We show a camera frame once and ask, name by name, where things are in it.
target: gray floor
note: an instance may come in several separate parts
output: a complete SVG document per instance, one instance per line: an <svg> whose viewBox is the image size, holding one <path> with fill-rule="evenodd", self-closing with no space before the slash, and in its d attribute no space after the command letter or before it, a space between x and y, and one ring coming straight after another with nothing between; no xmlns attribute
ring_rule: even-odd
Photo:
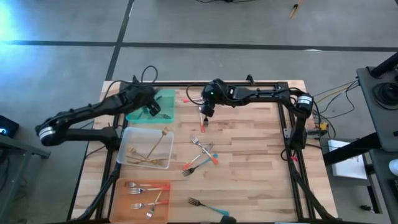
<svg viewBox="0 0 398 224"><path fill-rule="evenodd" d="M128 0L2 1L0 40L115 42ZM288 20L295 1L258 0L242 4L194 0L136 0L125 42L185 42L267 45L396 47L398 6L393 0L304 1ZM40 145L34 126L61 110L96 102L113 47L0 45L0 114L21 124L17 138ZM159 80L305 80L322 90L354 80L359 67L377 65L392 52L311 52L298 50L216 50L122 48L113 79L131 79L147 65ZM356 109L332 122L340 138L373 132L359 88L349 93ZM326 115L350 109L339 98ZM13 205L12 218L29 223L66 219L86 142L46 149L25 177L27 196ZM388 223L386 214L361 211L369 203L365 186L331 178L339 217Z"/></svg>

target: teal plastic container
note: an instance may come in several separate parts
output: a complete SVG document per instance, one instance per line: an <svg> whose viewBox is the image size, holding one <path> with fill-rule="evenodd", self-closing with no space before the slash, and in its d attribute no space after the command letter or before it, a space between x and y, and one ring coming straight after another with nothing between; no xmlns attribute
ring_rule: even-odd
<svg viewBox="0 0 398 224"><path fill-rule="evenodd" d="M175 90L160 90L155 95L156 102L161 111L152 116L144 106L126 116L126 119L134 124L169 124L174 122Z"/></svg>

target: wooden table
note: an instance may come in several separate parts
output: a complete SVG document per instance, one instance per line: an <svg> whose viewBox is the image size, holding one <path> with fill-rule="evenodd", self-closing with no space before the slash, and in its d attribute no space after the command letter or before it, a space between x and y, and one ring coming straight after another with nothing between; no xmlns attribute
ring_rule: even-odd
<svg viewBox="0 0 398 224"><path fill-rule="evenodd" d="M287 82L289 87L305 91L302 80ZM104 82L101 97L109 84L110 82ZM186 87L174 89L174 146L169 169L122 166L120 177L171 180L169 222L220 221L220 214L204 207L189 205L186 202L187 197L197 198L205 204L228 210L239 222L297 221L288 166L280 158L284 140L277 103L251 103L238 108L217 106L206 133L201 133L198 106L182 103L181 99L186 98ZM118 91L119 84L115 83L109 95ZM191 97L200 96L200 91L201 88L190 88ZM112 122L112 116L101 116L95 119L94 128L99 129ZM130 126L163 129L165 125ZM314 122L310 118L307 128L313 127ZM220 163L217 166L209 163L196 170L194 174L183 177L182 166L200 152L200 149L190 142L191 134L203 143L213 141L213 152L218 153ZM307 142L318 145L316 140L309 139ZM87 153L101 145L99 142L90 142ZM306 147L303 157L312 192L328 212L337 217L321 151L315 147ZM72 218L81 215L98 193L105 158L104 149L92 154L84 162ZM109 207L109 194L110 190L105 198L105 215ZM301 189L300 198L305 217L308 217Z"/></svg>

